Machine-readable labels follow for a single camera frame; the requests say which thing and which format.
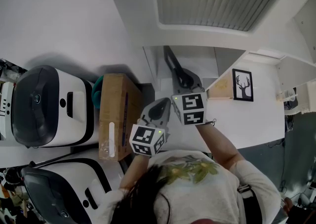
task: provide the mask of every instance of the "black lid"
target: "black lid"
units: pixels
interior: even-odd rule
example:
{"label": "black lid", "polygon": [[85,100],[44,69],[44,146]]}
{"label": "black lid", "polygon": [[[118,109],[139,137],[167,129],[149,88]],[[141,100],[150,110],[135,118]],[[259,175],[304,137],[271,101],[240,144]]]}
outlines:
{"label": "black lid", "polygon": [[12,100],[12,129],[17,142],[29,147],[51,142],[58,126],[57,70],[39,66],[23,74]]}
{"label": "black lid", "polygon": [[52,171],[25,167],[25,188],[37,211],[52,224],[91,224],[71,185]]}

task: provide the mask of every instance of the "cardboard box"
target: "cardboard box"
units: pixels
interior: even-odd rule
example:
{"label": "cardboard box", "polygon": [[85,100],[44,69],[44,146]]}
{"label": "cardboard box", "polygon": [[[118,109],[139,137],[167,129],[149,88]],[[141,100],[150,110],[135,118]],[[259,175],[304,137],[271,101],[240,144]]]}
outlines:
{"label": "cardboard box", "polygon": [[99,158],[120,161],[132,152],[129,136],[143,109],[143,95],[125,74],[103,78]]}

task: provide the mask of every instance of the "white label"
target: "white label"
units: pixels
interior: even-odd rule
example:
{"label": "white label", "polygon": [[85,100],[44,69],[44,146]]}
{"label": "white label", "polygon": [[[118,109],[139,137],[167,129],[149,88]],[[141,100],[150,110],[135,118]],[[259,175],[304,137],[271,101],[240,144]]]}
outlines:
{"label": "white label", "polygon": [[115,156],[115,144],[114,144],[114,132],[115,132],[115,125],[113,122],[109,123],[109,156]]}

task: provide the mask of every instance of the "marker cube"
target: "marker cube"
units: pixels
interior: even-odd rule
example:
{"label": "marker cube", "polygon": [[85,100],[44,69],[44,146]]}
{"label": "marker cube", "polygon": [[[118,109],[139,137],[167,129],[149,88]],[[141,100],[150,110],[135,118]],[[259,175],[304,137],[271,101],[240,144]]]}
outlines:
{"label": "marker cube", "polygon": [[129,143],[134,153],[154,156],[166,143],[165,130],[133,125]]}
{"label": "marker cube", "polygon": [[173,95],[172,103],[182,125],[202,125],[206,121],[206,92]]}

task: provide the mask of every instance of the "wrist strap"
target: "wrist strap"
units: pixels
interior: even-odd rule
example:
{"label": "wrist strap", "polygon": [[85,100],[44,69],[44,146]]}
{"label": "wrist strap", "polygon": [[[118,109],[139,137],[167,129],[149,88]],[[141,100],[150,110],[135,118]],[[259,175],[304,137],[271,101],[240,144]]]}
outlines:
{"label": "wrist strap", "polygon": [[213,120],[211,120],[211,121],[207,121],[207,122],[205,122],[205,124],[203,124],[203,125],[201,125],[201,126],[204,126],[204,125],[212,125],[212,126],[215,126],[215,123],[216,123],[216,119],[213,119]]}

